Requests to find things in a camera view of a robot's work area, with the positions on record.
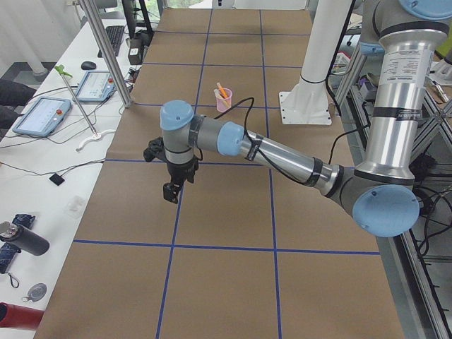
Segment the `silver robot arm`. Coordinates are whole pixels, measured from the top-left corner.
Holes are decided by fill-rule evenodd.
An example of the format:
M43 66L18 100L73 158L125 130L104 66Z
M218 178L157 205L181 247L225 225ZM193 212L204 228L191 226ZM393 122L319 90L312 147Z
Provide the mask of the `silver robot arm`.
M365 231L394 237L408 231L420 214L409 169L425 82L434 50L448 37L450 1L367 1L362 37L384 50L364 160L356 167L327 165L245 126L197 115L183 100L160 108L162 159L171 180L163 187L176 202L184 182L198 168L194 149L241 155L277 170L292 181L318 189Z

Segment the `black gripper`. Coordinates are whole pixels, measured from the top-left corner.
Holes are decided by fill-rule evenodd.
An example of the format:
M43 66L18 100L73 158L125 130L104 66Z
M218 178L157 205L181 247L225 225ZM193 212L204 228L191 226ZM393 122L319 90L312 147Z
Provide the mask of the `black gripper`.
M184 164L176 164L168 160L167 170L171 182L163 184L163 198L170 203L178 204L179 192L182 189L180 184L183 184L185 181L191 184L194 183L194 176L198 170L198 158L192 157L190 161Z

